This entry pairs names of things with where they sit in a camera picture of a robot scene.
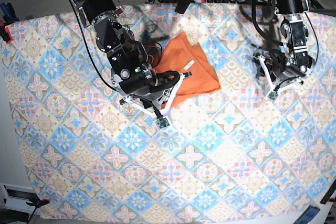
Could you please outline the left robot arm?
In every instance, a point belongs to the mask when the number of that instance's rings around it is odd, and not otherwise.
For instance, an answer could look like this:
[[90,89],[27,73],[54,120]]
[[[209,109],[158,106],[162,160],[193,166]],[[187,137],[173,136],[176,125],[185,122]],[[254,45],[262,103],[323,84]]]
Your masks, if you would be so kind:
[[295,86],[303,84],[304,80],[312,75],[317,57],[308,54],[307,41],[308,27],[301,15],[309,9],[308,0],[268,0],[268,20],[275,15],[283,16],[280,32],[283,41],[272,39],[258,25],[256,18],[257,0],[252,0],[252,22],[262,38],[283,48],[271,50],[264,54],[258,52],[254,58],[260,65],[259,75],[266,79],[265,96],[275,101],[281,93]]

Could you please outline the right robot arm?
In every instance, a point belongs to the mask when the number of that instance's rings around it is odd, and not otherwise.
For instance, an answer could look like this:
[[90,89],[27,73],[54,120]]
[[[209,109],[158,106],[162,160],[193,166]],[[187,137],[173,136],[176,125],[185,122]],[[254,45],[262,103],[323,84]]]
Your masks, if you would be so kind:
[[79,27],[92,26],[96,44],[111,65],[113,91],[121,95],[120,104],[129,104],[149,116],[158,130],[172,125],[169,114],[183,80],[190,72],[168,70],[156,73],[143,43],[137,41],[128,25],[117,17],[123,12],[113,0],[68,0]]

